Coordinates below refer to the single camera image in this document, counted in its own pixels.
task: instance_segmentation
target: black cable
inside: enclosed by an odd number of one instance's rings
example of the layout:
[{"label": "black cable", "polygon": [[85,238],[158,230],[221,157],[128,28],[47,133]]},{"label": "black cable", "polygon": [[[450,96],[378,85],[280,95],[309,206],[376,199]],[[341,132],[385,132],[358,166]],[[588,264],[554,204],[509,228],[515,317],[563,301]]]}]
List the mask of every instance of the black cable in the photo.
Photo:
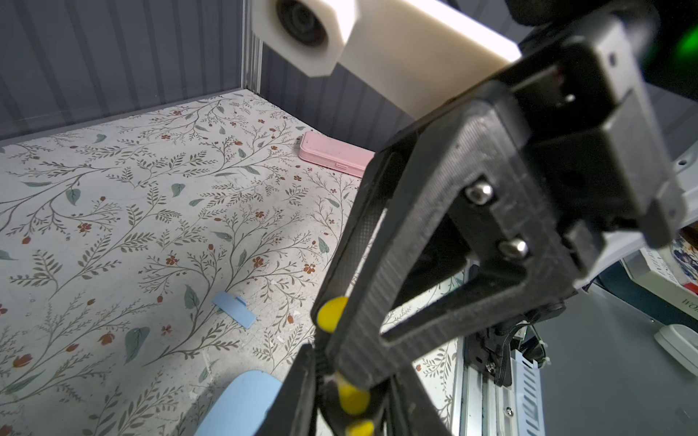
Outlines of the black cable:
[{"label": "black cable", "polygon": [[[522,322],[519,323],[515,326],[512,327],[509,333],[504,337],[504,343],[503,343],[503,350],[502,350],[502,361],[500,362],[499,366],[497,367],[497,374],[494,379],[494,384],[496,386],[501,386],[504,383],[504,376],[507,373],[507,368],[510,364],[510,361],[512,359],[512,353],[511,353],[511,348],[510,344],[512,340],[514,339],[514,336],[516,335],[517,331],[521,330],[522,327],[530,326],[531,329],[533,330],[533,334],[535,334],[535,337],[538,339],[539,342],[542,341],[540,335],[538,334],[538,331],[535,329],[535,326],[531,324],[530,322]],[[545,346],[541,344],[541,348],[543,349],[543,362],[547,360],[547,353],[545,351]],[[538,368],[541,368],[543,363],[538,364]]]}]

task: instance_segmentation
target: light blue object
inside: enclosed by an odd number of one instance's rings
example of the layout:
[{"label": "light blue object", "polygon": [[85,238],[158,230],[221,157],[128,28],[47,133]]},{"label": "light blue object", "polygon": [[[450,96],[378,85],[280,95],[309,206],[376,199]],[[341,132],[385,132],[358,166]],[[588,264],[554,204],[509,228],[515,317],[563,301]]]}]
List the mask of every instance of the light blue object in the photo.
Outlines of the light blue object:
[{"label": "light blue object", "polygon": [[223,391],[194,436],[253,436],[281,382],[262,371],[242,373]]},{"label": "light blue object", "polygon": [[225,292],[219,292],[214,297],[213,302],[245,329],[249,329],[257,319],[255,314],[247,308],[245,300],[239,296],[236,298]]}]

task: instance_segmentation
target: leaf pattern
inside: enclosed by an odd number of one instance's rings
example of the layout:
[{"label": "leaf pattern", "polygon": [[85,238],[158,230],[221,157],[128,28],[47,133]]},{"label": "leaf pattern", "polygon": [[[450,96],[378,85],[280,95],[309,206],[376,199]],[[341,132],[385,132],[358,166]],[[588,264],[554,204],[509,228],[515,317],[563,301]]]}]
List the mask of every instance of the leaf pattern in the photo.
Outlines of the leaf pattern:
[{"label": "leaf pattern", "polygon": [[[235,375],[283,379],[359,185],[297,157],[308,130],[236,91],[3,145],[0,424],[192,435]],[[218,292],[247,302],[251,329]],[[441,348],[418,363],[446,419]]]}]

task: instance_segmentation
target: gray floor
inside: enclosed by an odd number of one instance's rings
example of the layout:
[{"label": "gray floor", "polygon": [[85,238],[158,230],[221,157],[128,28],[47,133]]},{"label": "gray floor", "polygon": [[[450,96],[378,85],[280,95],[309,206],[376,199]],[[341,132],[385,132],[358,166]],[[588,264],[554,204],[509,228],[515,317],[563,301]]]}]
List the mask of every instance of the gray floor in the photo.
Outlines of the gray floor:
[{"label": "gray floor", "polygon": [[541,323],[546,434],[698,434],[698,378],[655,342],[660,327],[595,285]]}]

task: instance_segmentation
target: camera lens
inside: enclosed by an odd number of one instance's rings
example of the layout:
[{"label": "camera lens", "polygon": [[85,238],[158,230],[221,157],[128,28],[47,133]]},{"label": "camera lens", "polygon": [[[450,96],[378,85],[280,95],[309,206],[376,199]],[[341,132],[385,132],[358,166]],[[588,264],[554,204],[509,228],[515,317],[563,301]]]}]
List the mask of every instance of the camera lens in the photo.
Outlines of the camera lens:
[{"label": "camera lens", "polygon": [[317,47],[327,37],[325,28],[312,10],[296,0],[280,0],[276,14],[281,25],[296,41],[309,47]]}]

